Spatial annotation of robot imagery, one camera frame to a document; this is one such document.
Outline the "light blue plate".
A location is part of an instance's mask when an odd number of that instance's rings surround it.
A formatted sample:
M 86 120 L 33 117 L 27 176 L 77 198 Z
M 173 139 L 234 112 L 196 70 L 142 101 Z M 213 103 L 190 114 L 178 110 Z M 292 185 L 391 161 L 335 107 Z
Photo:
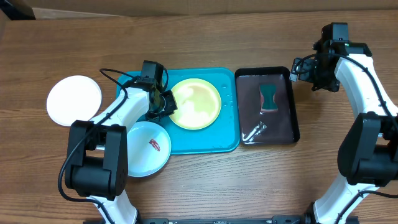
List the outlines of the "light blue plate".
M 147 177 L 160 171 L 169 160 L 171 140 L 158 124 L 141 121 L 127 134 L 128 176 Z

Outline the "yellow-green plate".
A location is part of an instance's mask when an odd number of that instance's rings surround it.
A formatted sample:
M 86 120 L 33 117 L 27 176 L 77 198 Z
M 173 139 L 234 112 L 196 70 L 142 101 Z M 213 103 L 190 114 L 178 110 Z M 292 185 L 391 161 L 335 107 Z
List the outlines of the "yellow-green plate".
M 170 119 L 179 127 L 199 130 L 211 125 L 221 111 L 221 96 L 208 81 L 199 78 L 182 80 L 171 89 L 177 110 Z

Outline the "white plate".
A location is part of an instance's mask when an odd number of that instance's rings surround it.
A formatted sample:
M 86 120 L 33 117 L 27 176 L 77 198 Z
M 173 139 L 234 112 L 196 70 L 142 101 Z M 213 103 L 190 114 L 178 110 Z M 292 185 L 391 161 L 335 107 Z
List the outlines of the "white plate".
M 88 121 L 99 110 L 102 92 L 91 78 L 74 75 L 60 80 L 47 97 L 47 113 L 59 125 L 71 126 L 76 120 Z

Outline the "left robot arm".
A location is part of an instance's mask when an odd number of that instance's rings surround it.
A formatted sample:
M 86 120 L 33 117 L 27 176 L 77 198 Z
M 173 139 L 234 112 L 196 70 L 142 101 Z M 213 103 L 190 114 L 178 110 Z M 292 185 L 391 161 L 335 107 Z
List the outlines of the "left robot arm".
M 89 121 L 72 123 L 67 157 L 57 180 L 65 200 L 94 204 L 102 223 L 144 222 L 125 190 L 128 157 L 137 151 L 153 153 L 158 159 L 158 153 L 171 148 L 171 140 L 157 133 L 140 134 L 136 139 L 128 134 L 142 124 L 142 116 L 154 124 L 177 109 L 168 80 L 163 65 L 145 60 L 140 75 L 130 75 L 119 84 L 119 96 L 108 108 Z

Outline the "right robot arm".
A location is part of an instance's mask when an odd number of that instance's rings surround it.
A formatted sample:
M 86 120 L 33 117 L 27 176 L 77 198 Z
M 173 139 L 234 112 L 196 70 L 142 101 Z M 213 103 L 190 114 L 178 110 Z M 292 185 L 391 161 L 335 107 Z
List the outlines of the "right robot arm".
M 378 191 L 397 180 L 397 106 L 377 77 L 368 45 L 350 41 L 346 23 L 324 26 L 313 49 L 294 60 L 290 79 L 312 83 L 313 91 L 344 87 L 354 123 L 338 150 L 336 179 L 298 222 L 358 223 L 350 214 L 368 195 L 397 198 Z

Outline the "green scrubbing sponge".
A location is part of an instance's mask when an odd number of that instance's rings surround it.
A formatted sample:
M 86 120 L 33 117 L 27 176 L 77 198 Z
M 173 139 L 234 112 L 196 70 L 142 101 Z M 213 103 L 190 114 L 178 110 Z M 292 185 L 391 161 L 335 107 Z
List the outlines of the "green scrubbing sponge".
M 261 84 L 259 85 L 260 94 L 260 104 L 261 110 L 260 114 L 275 112 L 278 107 L 275 103 L 276 86 L 271 84 Z

